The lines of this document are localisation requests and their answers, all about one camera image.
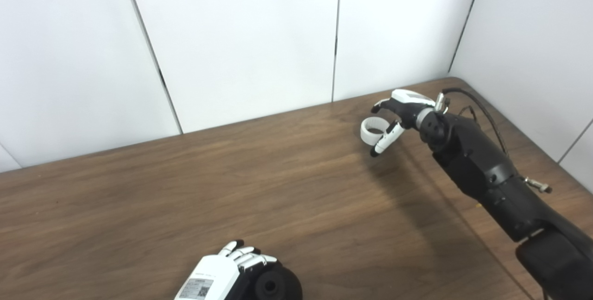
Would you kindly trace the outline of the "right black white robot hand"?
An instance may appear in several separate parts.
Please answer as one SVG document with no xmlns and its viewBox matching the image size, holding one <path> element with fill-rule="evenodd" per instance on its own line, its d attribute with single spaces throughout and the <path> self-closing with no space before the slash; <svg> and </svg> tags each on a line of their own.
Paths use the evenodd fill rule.
<svg viewBox="0 0 593 300">
<path fill-rule="evenodd" d="M 394 89 L 390 98 L 377 102 L 371 113 L 386 109 L 399 117 L 392 121 L 384 130 L 383 135 L 373 144 L 370 155 L 375 158 L 381 155 L 390 145 L 409 129 L 419 129 L 424 117 L 435 110 L 436 102 L 429 97 L 406 89 Z"/>
</svg>

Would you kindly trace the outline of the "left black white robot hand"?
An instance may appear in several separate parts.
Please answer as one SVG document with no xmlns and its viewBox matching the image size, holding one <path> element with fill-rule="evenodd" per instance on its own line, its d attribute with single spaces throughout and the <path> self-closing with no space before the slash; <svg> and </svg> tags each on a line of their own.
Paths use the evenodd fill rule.
<svg viewBox="0 0 593 300">
<path fill-rule="evenodd" d="M 244 240 L 227 243 L 217 254 L 201 258 L 190 273 L 176 300 L 247 300 L 257 279 L 280 261 L 261 253 Z"/>
</svg>

